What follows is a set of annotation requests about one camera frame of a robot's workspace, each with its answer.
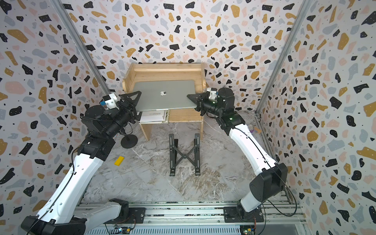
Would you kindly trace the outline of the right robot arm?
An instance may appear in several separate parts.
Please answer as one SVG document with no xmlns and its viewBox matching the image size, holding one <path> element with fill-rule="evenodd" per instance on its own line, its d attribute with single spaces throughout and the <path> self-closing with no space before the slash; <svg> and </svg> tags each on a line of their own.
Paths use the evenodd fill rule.
<svg viewBox="0 0 376 235">
<path fill-rule="evenodd" d="M 235 96 L 230 88 L 209 89 L 187 96 L 201 116 L 214 115 L 219 127 L 239 146 L 254 170 L 250 191 L 238 203 L 238 214 L 246 216 L 286 187 L 287 166 L 268 155 L 253 137 L 245 120 L 235 110 Z"/>
</svg>

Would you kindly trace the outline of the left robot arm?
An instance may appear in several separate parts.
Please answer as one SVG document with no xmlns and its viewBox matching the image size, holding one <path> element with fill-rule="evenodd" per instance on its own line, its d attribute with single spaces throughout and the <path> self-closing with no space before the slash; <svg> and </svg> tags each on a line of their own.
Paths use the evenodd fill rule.
<svg viewBox="0 0 376 235">
<path fill-rule="evenodd" d="M 85 193 L 94 174 L 108 158 L 117 134 L 123 136 L 121 146 L 134 147 L 138 138 L 126 134 L 125 127 L 141 119 L 136 106 L 140 91 L 116 96 L 104 96 L 100 105 L 87 109 L 81 117 L 88 134 L 82 144 L 73 150 L 72 166 L 53 196 L 36 216 L 27 216 L 21 228 L 28 235 L 84 235 L 106 222 L 124 222 L 129 219 L 129 203 L 111 199 L 103 206 L 83 214 L 75 214 L 75 208 Z"/>
</svg>

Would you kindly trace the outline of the silver laptop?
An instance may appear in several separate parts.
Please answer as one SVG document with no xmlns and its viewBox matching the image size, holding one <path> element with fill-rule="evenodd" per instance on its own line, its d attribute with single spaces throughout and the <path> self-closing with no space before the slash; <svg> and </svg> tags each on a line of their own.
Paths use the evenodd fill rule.
<svg viewBox="0 0 376 235">
<path fill-rule="evenodd" d="M 194 108 L 187 95 L 195 94 L 193 80 L 138 82 L 134 91 L 142 95 L 137 104 L 139 112 Z"/>
</svg>

